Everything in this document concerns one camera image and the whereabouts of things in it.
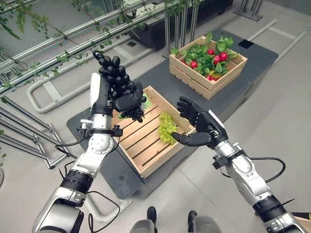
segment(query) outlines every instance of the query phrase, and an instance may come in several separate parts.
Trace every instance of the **black shoe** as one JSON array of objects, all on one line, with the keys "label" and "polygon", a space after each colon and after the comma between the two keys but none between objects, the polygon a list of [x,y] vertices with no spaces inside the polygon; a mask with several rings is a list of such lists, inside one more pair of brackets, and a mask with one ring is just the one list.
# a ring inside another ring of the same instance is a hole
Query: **black shoe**
[{"label": "black shoe", "polygon": [[151,220],[155,225],[155,233],[157,233],[156,228],[156,209],[153,206],[150,206],[147,210],[147,219]]},{"label": "black shoe", "polygon": [[194,232],[193,221],[197,215],[198,214],[194,210],[191,210],[189,212],[189,214],[188,214],[188,232]]}]

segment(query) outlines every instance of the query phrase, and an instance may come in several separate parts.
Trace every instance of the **gray mat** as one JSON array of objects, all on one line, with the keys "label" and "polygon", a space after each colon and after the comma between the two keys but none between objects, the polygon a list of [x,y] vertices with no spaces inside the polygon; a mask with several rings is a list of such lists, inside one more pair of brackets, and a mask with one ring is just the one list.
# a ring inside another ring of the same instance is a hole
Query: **gray mat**
[{"label": "gray mat", "polygon": [[[222,121],[225,121],[255,91],[265,73],[277,59],[278,54],[256,44],[253,44],[247,49],[243,48],[238,45],[243,40],[242,38],[225,31],[217,30],[213,33],[215,39],[220,38],[221,35],[232,36],[234,38],[232,49],[247,57],[248,61],[241,75],[224,87],[212,99],[206,100],[170,74],[168,61],[157,65],[136,81],[141,82],[143,87],[152,86],[175,107],[179,97],[184,95],[199,104],[203,109],[212,109]],[[76,128],[80,126],[80,119],[88,118],[89,113],[89,109],[86,109],[67,122],[69,130],[77,139],[80,138],[76,132]],[[86,150],[87,141],[82,142],[81,146]],[[143,179],[139,176],[124,152],[118,148],[105,158],[100,173],[121,199],[128,198],[138,189],[144,189],[145,195],[148,195],[172,173],[179,163],[191,155],[195,149],[184,147],[147,179]]]}]

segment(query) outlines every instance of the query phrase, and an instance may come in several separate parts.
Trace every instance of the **black cable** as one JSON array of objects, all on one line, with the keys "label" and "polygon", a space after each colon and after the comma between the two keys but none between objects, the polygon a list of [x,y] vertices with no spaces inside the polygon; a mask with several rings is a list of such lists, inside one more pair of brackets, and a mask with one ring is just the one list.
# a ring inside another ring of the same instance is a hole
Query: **black cable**
[{"label": "black cable", "polygon": [[110,201],[111,203],[113,203],[117,208],[118,208],[118,212],[117,214],[113,217],[113,219],[108,222],[105,226],[103,226],[102,228],[94,231],[94,221],[93,221],[93,215],[92,214],[88,214],[88,227],[91,231],[91,233],[97,233],[97,232],[100,232],[102,231],[103,229],[105,229],[107,226],[109,226],[116,218],[117,216],[119,215],[120,211],[121,211],[121,208],[119,207],[118,204],[116,204],[113,200],[111,200],[110,198],[106,197],[105,195],[101,194],[100,192],[97,192],[97,191],[90,191],[88,192],[89,193],[97,193],[99,195],[101,195],[103,198],[107,199],[108,201]]},{"label": "black cable", "polygon": [[81,143],[84,139],[85,139],[85,134],[86,134],[86,129],[81,129],[81,139],[79,141],[73,142],[73,143],[68,143],[68,144],[58,144],[55,145],[55,148],[57,150],[59,150],[60,152],[66,154],[67,156],[70,156],[74,159],[77,159],[77,156],[65,151],[64,149],[61,149],[62,147],[71,147],[71,146],[75,146],[78,145],[79,143]]},{"label": "black cable", "polygon": [[[281,171],[280,171],[277,175],[275,175],[275,176],[273,176],[273,177],[267,179],[267,180],[265,181],[266,183],[268,183],[268,182],[270,182],[270,181],[273,181],[273,180],[275,180],[276,178],[278,178],[280,175],[283,174],[283,172],[285,171],[285,168],[286,168],[286,164],[283,162],[283,160],[281,160],[281,159],[279,159],[279,158],[275,158],[275,157],[259,157],[259,158],[251,158],[251,157],[249,157],[249,159],[251,159],[251,160],[276,160],[276,161],[279,161],[279,162],[282,164],[282,169],[281,169]],[[228,175],[224,174],[224,173],[222,172],[221,169],[220,169],[220,172],[221,172],[221,174],[222,174],[223,176],[228,177],[228,178],[231,178],[231,176],[228,176]]]}]

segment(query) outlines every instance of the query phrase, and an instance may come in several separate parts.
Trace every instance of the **silver metal joint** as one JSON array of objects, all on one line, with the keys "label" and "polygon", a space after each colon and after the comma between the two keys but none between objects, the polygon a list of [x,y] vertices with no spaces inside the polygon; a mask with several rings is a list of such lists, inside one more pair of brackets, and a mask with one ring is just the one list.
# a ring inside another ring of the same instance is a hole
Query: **silver metal joint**
[{"label": "silver metal joint", "polygon": [[220,157],[227,158],[237,153],[239,150],[235,146],[233,146],[228,140],[225,140],[215,146],[215,151]]}]

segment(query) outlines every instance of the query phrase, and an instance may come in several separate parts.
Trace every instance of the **red radish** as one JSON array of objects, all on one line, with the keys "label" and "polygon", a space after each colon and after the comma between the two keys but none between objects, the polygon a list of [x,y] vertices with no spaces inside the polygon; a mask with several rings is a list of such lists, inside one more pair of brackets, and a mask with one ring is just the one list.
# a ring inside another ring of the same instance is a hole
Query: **red radish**
[{"label": "red radish", "polygon": [[225,52],[221,52],[220,53],[220,61],[225,61],[228,59],[228,54],[226,54]]},{"label": "red radish", "polygon": [[212,49],[209,49],[209,50],[207,50],[207,53],[208,53],[209,55],[214,55],[214,54],[215,54],[215,51],[212,50]]},{"label": "red radish", "polygon": [[219,55],[216,55],[216,56],[214,57],[213,64],[214,64],[214,65],[217,65],[217,63],[219,63],[219,62],[220,62],[220,56],[219,56]]},{"label": "red radish", "polygon": [[198,64],[197,64],[195,61],[192,61],[192,62],[190,63],[190,66],[191,66],[192,69],[198,68]]},{"label": "red radish", "polygon": [[212,76],[210,76],[210,75],[207,75],[207,76],[206,76],[206,78],[207,78],[208,80],[210,80],[210,81],[212,81],[212,80],[213,80],[213,77],[212,77]]}]

